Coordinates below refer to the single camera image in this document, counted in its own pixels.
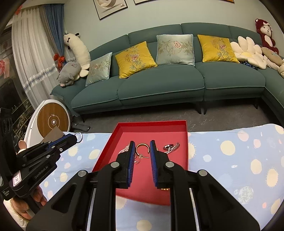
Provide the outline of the person's left hand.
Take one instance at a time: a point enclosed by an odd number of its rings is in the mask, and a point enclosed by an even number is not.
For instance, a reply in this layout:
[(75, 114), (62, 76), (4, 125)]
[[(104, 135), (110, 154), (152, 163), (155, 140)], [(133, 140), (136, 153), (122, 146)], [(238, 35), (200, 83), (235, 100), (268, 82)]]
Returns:
[[(43, 195), (43, 192), (42, 192), (42, 189), (41, 189), (40, 186), (38, 186), (33, 191), (32, 198), (34, 199), (35, 202), (40, 203), (42, 206), (46, 205), (46, 203), (47, 203), (47, 199)], [(32, 217), (27, 213), (27, 211), (29, 210), (29, 206), (25, 201), (23, 201), (22, 199), (19, 199), (18, 197), (15, 196), (11, 199), (11, 203), (12, 203), (14, 210), (21, 217), (25, 218), (26, 220), (32, 219)]]

